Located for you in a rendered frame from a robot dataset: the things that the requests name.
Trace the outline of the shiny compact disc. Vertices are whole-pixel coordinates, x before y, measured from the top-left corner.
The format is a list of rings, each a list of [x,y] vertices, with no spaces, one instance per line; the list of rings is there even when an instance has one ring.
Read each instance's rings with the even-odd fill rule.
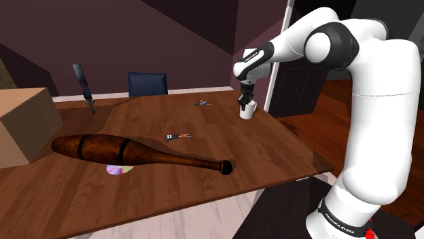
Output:
[[[116,165],[107,165],[106,170],[109,174],[120,175],[129,172],[134,166],[116,166]]]

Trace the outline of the dark sword with hilt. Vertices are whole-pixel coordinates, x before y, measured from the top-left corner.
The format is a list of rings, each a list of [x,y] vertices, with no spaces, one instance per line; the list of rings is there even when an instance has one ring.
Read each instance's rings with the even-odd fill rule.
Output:
[[[86,81],[86,76],[85,76],[84,70],[83,70],[81,64],[73,64],[73,69],[74,69],[75,75],[77,77],[77,80],[79,82],[79,85],[82,89],[84,99],[86,100],[85,103],[90,107],[92,114],[95,114],[95,110],[94,110],[94,107],[93,107],[93,104],[95,103],[95,101],[92,98],[90,88],[89,88],[88,83]]]

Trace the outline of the cardboard box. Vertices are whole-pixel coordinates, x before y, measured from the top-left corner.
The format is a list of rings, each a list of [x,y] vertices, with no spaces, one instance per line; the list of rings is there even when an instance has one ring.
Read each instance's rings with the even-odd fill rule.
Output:
[[[62,124],[47,88],[0,90],[0,168],[31,163]]]

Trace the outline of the white mug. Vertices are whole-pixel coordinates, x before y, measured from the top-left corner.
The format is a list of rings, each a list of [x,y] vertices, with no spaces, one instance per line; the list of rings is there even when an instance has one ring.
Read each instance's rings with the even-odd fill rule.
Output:
[[[254,100],[251,100],[250,103],[246,104],[244,107],[240,107],[240,118],[244,120],[250,120],[253,117],[257,105],[258,104]]]

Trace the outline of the brown wooden club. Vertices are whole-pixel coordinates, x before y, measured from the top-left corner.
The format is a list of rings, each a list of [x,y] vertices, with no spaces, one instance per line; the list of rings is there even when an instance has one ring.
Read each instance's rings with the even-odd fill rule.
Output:
[[[229,175],[234,170],[230,160],[211,161],[167,153],[132,139],[108,134],[60,136],[52,141],[52,151],[87,162],[115,166],[176,164],[217,170]]]

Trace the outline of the dark robot stand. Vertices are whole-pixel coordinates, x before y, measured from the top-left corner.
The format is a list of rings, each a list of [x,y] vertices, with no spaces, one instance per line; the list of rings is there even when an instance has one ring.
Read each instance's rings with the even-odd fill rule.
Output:
[[[306,217],[330,188],[315,177],[266,188],[233,239],[311,239]],[[383,210],[372,222],[379,239],[419,239],[411,224]]]

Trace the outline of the dark panelled door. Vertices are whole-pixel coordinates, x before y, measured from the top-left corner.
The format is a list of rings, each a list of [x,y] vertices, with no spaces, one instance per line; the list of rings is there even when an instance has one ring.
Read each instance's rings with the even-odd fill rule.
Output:
[[[289,0],[282,30],[285,31],[309,12],[325,5],[325,0]],[[314,67],[307,59],[275,63],[266,104],[273,117],[310,114],[314,111],[328,70]]]

